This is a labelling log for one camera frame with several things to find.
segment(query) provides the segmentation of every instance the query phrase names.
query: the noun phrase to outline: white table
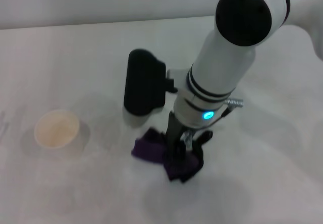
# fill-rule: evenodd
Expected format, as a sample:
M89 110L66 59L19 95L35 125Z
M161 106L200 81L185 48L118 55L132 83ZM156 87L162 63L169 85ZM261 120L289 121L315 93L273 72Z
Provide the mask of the white table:
M201 17L0 31L0 223L322 224L323 63L296 27L259 46L234 92L245 107L214 127L194 179L170 183L130 155L150 126L166 130L175 96L127 125L129 52L189 67L212 27ZM34 141L55 108L86 124L80 159L52 161Z

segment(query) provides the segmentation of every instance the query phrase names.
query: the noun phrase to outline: metal connector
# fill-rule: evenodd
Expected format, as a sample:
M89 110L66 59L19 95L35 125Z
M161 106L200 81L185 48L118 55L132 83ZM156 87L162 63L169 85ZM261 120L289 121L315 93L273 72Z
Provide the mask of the metal connector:
M243 100L242 99L234 99L234 98L228 98L224 102L228 106L228 108L242 108L243 107Z
M187 130L183 133L182 138L184 139L186 151L192 151L193 150L193 132L190 130Z

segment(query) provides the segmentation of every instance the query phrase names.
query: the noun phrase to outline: white wall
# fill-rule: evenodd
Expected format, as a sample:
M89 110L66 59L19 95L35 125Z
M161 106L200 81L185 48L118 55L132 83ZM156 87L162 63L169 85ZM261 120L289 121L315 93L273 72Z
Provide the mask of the white wall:
M215 0L0 0L0 29L212 15Z

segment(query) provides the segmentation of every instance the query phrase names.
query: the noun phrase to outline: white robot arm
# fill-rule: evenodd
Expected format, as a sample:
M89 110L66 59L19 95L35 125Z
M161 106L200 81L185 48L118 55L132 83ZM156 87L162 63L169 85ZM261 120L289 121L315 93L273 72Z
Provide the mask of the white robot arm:
M144 50L130 53L125 108L137 116L165 103L165 92L177 93L166 132L167 156L176 146L225 117L243 101L229 96L255 60L255 48L282 25L297 25L311 36L323 60L323 0L218 0L214 30L207 36L192 67L169 70ZM215 117L224 104L227 109Z
M284 24L305 29L323 59L323 0L219 0L214 30L193 66L168 71L178 89L176 119L192 129L210 126L253 64L255 48Z

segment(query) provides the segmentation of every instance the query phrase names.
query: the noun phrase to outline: paper cup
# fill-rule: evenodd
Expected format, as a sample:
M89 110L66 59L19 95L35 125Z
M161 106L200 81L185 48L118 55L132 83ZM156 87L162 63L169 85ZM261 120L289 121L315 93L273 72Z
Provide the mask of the paper cup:
M34 136L48 157L71 158L83 152L80 121L67 110L54 110L45 114L36 124Z

